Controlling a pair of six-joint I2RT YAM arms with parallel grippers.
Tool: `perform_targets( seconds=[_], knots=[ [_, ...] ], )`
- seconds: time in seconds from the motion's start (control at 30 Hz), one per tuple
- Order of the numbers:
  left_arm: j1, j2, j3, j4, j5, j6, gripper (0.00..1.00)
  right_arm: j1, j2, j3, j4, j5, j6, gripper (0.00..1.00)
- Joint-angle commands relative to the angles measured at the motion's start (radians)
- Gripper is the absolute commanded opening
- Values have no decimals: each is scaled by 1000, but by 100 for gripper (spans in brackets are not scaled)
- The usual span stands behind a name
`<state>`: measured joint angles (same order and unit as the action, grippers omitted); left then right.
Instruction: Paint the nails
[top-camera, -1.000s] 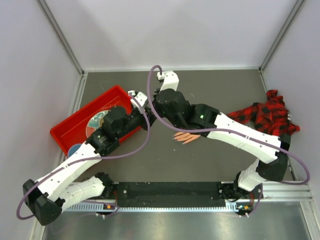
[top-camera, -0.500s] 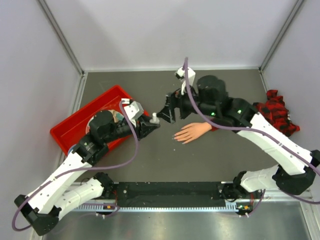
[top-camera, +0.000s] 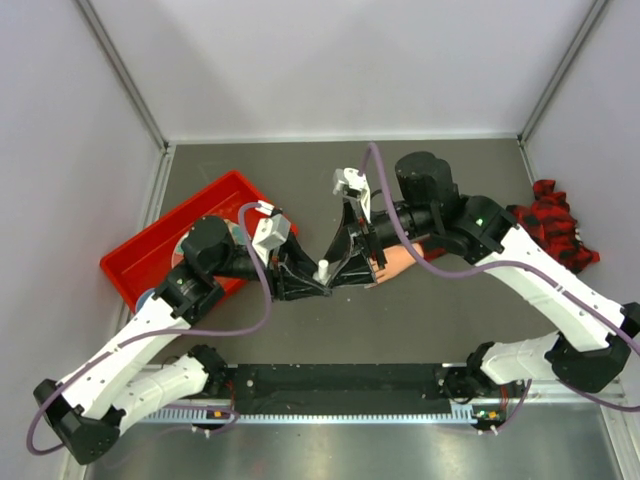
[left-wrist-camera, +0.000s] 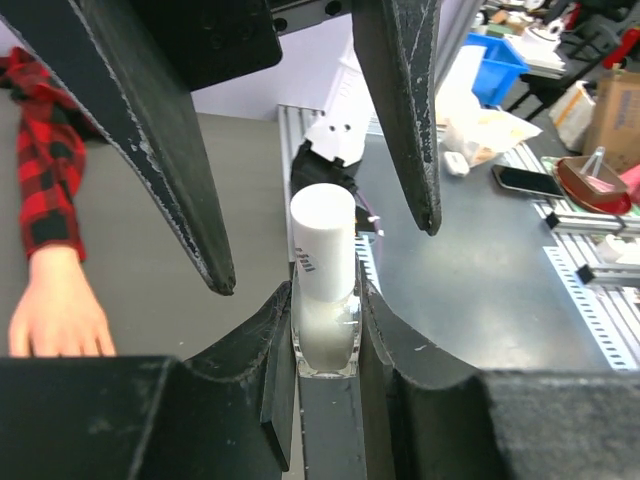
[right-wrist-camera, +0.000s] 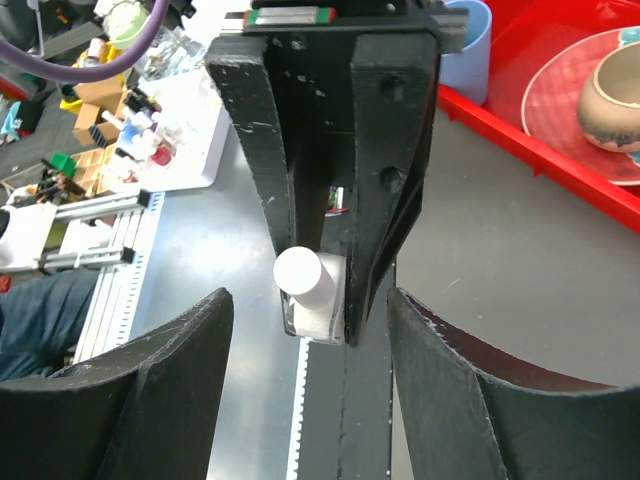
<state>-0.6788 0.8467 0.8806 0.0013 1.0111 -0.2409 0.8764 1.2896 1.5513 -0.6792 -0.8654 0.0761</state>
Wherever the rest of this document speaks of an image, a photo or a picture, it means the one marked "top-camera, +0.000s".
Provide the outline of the white nail polish brush cap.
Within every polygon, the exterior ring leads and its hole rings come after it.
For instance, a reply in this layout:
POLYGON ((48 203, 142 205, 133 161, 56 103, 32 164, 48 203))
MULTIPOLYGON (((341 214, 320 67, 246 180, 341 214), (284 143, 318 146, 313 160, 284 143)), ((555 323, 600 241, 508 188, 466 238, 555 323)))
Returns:
POLYGON ((314 274, 314 278, 315 277, 320 277, 321 279, 327 280, 330 278, 329 262, 327 260, 321 259, 318 261, 317 270, 314 274))

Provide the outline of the clear nail polish bottle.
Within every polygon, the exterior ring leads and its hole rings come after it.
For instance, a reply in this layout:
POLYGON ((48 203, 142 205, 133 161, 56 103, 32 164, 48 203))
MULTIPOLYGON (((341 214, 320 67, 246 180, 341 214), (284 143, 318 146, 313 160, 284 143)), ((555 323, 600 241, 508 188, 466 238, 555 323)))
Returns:
POLYGON ((315 277, 314 281, 319 285, 320 288, 322 288, 323 290, 329 290, 330 287, 328 286, 328 280, 327 279, 321 279, 320 277, 315 277))

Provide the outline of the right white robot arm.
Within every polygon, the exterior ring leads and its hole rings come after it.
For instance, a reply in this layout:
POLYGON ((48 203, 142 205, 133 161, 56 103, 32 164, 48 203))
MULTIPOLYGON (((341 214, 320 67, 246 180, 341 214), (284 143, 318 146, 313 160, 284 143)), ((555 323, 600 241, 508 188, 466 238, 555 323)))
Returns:
POLYGON ((444 378, 457 396, 487 396, 518 380, 556 380, 595 394, 622 372, 639 349, 637 304, 594 291, 494 200, 460 194, 445 160, 415 152, 396 163, 395 174, 402 198, 376 212, 362 169, 335 172, 343 218, 318 267, 321 282, 330 288, 376 284, 389 263, 388 249, 412 250, 423 242, 465 260, 463 277, 486 273, 499 280, 553 324, 542 337, 480 345, 463 370, 444 378))

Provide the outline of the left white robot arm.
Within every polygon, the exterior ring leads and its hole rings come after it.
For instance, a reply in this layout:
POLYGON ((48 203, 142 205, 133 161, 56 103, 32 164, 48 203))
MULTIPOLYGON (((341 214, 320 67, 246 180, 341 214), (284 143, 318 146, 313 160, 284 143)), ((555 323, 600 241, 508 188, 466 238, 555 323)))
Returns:
POLYGON ((205 345, 150 376, 136 377, 174 339, 249 335, 269 320, 273 301, 331 293, 328 261, 311 259, 280 213, 261 219, 255 234, 245 234, 242 242, 234 240, 224 219, 204 216, 186 233, 181 249, 182 260, 128 324, 83 366, 60 380, 43 380, 33 392, 36 418, 46 421, 81 465, 100 459, 133 425, 164 406, 224 390, 222 361, 205 345), (221 278, 260 283, 265 307, 256 324, 235 330, 198 328, 226 294, 221 278))

